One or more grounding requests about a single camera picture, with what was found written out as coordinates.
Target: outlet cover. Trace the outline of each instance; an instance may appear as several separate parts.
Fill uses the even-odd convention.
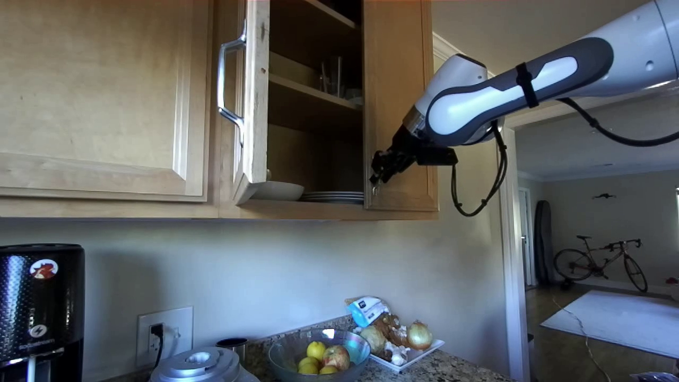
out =
[[[165,310],[138,315],[135,325],[135,367],[153,367],[159,340],[151,333],[153,325],[164,325],[160,359],[191,350],[193,307]]]

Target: glass bowl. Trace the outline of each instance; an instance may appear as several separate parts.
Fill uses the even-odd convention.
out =
[[[299,373],[296,362],[305,356],[310,341],[325,345],[343,345],[349,354],[349,367],[339,373]],[[270,364],[282,382],[357,382],[368,360],[368,344],[351,333],[336,329],[305,330],[273,341],[268,350]]]

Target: black appliance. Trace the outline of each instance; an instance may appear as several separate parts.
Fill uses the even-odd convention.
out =
[[[84,250],[0,246],[0,382],[81,382]]]

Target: silver kettle lid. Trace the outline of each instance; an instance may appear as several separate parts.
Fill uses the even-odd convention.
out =
[[[200,348],[156,364],[151,382],[216,382],[237,380],[240,359],[227,348]]]

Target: black cable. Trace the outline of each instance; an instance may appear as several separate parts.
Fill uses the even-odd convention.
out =
[[[679,139],[679,132],[675,133],[668,133],[668,136],[660,136],[660,137],[652,137],[652,139],[632,139],[632,137],[623,137],[623,136],[617,136],[608,128],[604,128],[590,113],[585,113],[574,100],[571,97],[559,97],[559,102],[569,104],[572,109],[576,109],[587,122],[590,127],[594,127],[595,132],[601,132],[603,136],[607,136],[608,139],[616,139],[619,144],[626,144],[626,147],[660,147],[660,144],[668,144],[672,139]]]
[[[159,325],[153,325],[151,327],[151,333],[156,336],[156,354],[154,354],[154,362],[153,362],[153,368],[160,362],[160,356],[164,356],[164,348],[165,348],[165,327],[159,323]]]
[[[498,155],[501,155],[501,162],[498,162],[498,167],[496,167],[494,182],[491,182],[488,195],[480,201],[480,206],[478,206],[474,210],[466,212],[466,210],[462,207],[462,204],[460,204],[460,200],[459,200],[459,172],[455,172],[455,167],[451,167],[451,174],[449,174],[449,195],[451,195],[451,204],[454,204],[454,207],[455,207],[462,215],[474,215],[474,213],[480,213],[480,212],[488,206],[488,201],[491,200],[491,195],[501,188],[501,184],[502,184],[502,180],[504,180],[504,176],[506,176],[506,162],[509,162],[509,160],[506,160],[506,144],[504,144],[504,139],[502,139],[502,133],[501,133],[496,120],[489,122],[489,132],[491,132],[491,136],[494,136],[494,141],[496,141],[496,149],[498,149]]]

